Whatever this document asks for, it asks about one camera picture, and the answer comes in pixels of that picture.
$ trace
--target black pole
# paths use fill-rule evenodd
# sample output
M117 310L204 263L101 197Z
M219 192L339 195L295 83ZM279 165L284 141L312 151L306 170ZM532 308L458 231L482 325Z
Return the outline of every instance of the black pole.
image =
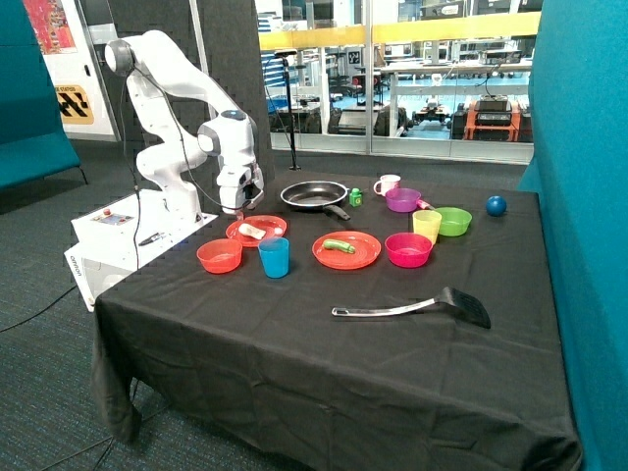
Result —
M291 170L301 170L296 165L296 149L294 148L294 119L292 117L292 98L290 97L290 72L288 70L288 59L282 58L284 63L284 81L286 82L286 97L288 98L288 118L289 118L289 131L290 131L290 151L292 153L292 166Z

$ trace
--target white mug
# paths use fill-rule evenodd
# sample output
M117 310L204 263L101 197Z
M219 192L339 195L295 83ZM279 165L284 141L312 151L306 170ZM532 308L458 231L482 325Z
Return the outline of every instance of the white mug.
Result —
M373 185L373 191L380 196L385 196L390 189L399 188L400 185L401 177L399 175L382 175Z

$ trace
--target purple bowl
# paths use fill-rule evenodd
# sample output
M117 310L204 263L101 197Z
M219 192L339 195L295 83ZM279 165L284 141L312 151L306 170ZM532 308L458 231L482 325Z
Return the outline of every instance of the purple bowl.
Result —
M420 198L421 192L412 188L393 188L386 192L386 204L395 213L416 211L416 201Z

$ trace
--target black tablecloth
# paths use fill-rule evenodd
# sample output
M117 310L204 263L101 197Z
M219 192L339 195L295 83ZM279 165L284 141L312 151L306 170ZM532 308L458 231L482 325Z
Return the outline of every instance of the black tablecloth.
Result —
M227 275L196 259L225 236L219 218L96 301L92 388L112 433L130 441L139 415L129 400L139 378L185 413L211 419L266 451L316 469L577 469L572 421L538 201L502 191L404 182L437 207L473 214L468 233L440 237L427 265L407 270L384 240L411 231L411 216L375 195L377 178L291 172L268 188L256 214L288 221L290 273L264 276L256 249ZM343 222L281 202L290 183L333 180L365 190ZM312 243L358 230L383 251L371 266L320 265ZM333 306L392 307L445 287L478 297L493 327L435 312L385 321L346 321Z

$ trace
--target yellow sign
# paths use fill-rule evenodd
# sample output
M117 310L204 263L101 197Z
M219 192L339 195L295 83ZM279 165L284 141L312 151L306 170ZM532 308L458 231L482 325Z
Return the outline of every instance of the yellow sign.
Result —
M55 86L61 121L64 125L93 125L94 115L87 93L78 85Z
M540 12L480 15L467 18L373 25L373 42L446 41L503 36L532 36L539 30ZM364 26L262 32L260 50L337 47L364 44Z

